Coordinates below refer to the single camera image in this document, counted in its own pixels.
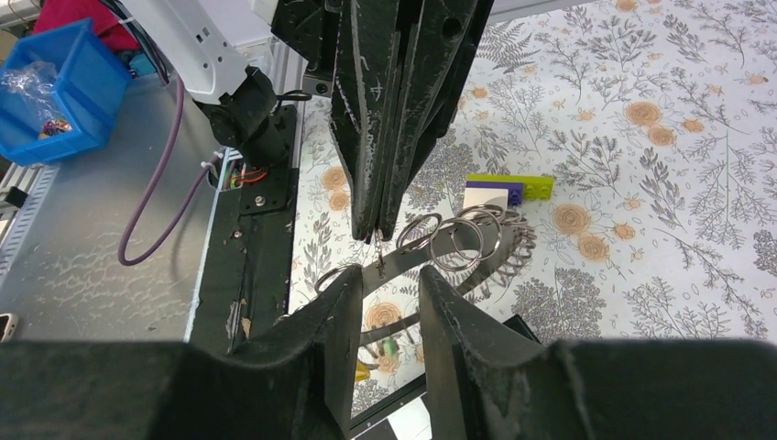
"green object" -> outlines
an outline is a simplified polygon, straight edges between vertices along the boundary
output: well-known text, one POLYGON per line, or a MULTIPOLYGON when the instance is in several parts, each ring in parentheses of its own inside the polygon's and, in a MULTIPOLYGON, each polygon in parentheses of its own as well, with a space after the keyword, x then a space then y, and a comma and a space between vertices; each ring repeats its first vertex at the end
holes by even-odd
POLYGON ((523 200, 551 200, 553 177, 547 176, 505 176, 498 174, 469 174, 470 182, 523 183, 523 200))

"blue plastic bin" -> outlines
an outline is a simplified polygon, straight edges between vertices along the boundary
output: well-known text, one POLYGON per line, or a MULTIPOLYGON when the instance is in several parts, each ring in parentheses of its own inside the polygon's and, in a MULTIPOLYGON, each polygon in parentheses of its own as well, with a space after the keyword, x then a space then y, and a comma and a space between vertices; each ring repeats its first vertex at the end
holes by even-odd
POLYGON ((21 69, 33 61, 56 66, 54 103, 72 131, 38 139, 43 127, 37 114, 19 94, 0 86, 0 154, 26 166, 104 147, 116 125, 130 74, 92 33, 92 20, 22 38, 0 68, 0 77, 7 69, 21 69))

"botanical print fabric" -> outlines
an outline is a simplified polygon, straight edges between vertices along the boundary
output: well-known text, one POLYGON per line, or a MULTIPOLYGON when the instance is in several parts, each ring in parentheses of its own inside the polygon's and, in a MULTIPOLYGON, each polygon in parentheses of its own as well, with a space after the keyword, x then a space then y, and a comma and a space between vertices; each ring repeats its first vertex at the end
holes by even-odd
MULTIPOLYGON (((774 77, 771 0, 606 0, 491 26, 398 231, 458 211, 467 173, 552 175, 551 201, 520 208, 540 236, 531 264, 468 300, 546 343, 777 340, 774 77)), ((327 105, 306 107, 291 310, 327 270, 376 255, 350 236, 327 105)), ((367 298, 364 328, 416 311, 417 279, 367 298)), ((417 326, 370 349, 354 413, 423 371, 417 326)))

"orange flower print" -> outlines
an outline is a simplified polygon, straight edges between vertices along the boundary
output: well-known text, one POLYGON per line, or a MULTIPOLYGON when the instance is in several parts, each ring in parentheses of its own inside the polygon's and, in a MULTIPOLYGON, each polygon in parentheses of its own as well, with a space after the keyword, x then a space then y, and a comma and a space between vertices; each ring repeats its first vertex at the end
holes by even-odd
POLYGON ((321 183, 326 190, 342 190, 345 187, 345 171, 343 171, 343 167, 334 167, 325 171, 321 178, 321 183))
POLYGON ((642 250, 640 247, 639 249, 635 248, 634 246, 631 247, 631 262, 644 259, 645 258, 645 251, 642 250))
POLYGON ((604 261, 609 258, 609 246, 598 236, 586 234, 577 240, 580 255, 591 261, 604 261))
POLYGON ((652 126, 648 130, 648 139, 656 147, 668 147, 674 143, 674 133, 664 126, 652 126))
POLYGON ((623 202, 616 207, 623 208, 626 211, 633 211, 635 209, 640 209, 642 202, 644 202, 644 200, 640 198, 639 194, 631 195, 631 192, 629 192, 626 194, 626 198, 623 199, 623 202))
POLYGON ((653 103, 637 102, 626 107, 626 118, 640 127, 649 127, 661 120, 661 109, 653 103))
POLYGON ((333 211, 344 211, 351 203, 351 197, 345 192, 335 192, 329 199, 329 207, 333 211))
POLYGON ((714 84, 707 84, 706 90, 715 96, 720 96, 723 94, 723 86, 722 85, 714 85, 714 84))
POLYGON ((476 87, 472 89, 472 95, 477 99, 482 99, 488 96, 488 89, 486 87, 476 87))
POLYGON ((396 305, 391 302, 381 302, 367 309, 364 323, 367 330, 373 330, 394 324, 400 319, 402 319, 402 313, 396 305))
POLYGON ((688 133, 701 133, 704 131, 704 124, 695 119, 685 119, 685 122, 683 122, 683 128, 685 128, 688 133))
POLYGON ((398 356, 379 356, 378 357, 378 371, 384 373, 393 373, 399 368, 398 356))
POLYGON ((620 12, 634 12, 637 10, 637 0, 617 0, 615 8, 620 12))
POLYGON ((591 108, 584 110, 582 108, 577 109, 577 115, 574 116, 575 121, 590 121, 596 117, 596 109, 591 108))
POLYGON ((553 224, 563 234, 573 236, 588 229, 591 217, 582 206, 562 204, 553 213, 553 224))
POLYGON ((631 240, 632 238, 637 236, 637 231, 635 231, 633 227, 625 223, 623 225, 613 226, 612 232, 615 233, 616 237, 620 238, 623 241, 631 240))
POLYGON ((763 76, 763 72, 761 72, 755 75, 748 76, 747 78, 742 80, 742 82, 747 85, 761 85, 761 84, 768 83, 769 78, 763 76))

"black cable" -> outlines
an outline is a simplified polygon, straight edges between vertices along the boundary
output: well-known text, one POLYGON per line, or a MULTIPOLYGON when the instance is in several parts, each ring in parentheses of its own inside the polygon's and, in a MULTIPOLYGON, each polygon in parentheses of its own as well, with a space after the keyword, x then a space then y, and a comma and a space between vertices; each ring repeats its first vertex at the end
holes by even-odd
POLYGON ((310 93, 305 93, 302 90, 297 89, 297 90, 289 90, 284 94, 279 94, 277 98, 278 98, 278 105, 275 106, 275 110, 273 111, 273 113, 278 112, 280 107, 286 101, 295 101, 295 102, 310 101, 313 98, 313 96, 310 93))
MULTIPOLYGON (((120 20, 127 20, 127 13, 118 5, 115 0, 100 0, 100 3, 108 8, 108 10, 110 10, 120 20)), ((170 83, 170 76, 168 74, 166 64, 146 31, 143 30, 143 28, 140 27, 136 21, 126 22, 125 28, 129 31, 129 33, 132 34, 133 38, 135 38, 143 52, 146 53, 148 61, 152 66, 154 66, 154 69, 157 71, 157 74, 159 75, 162 83, 165 85, 170 83)))

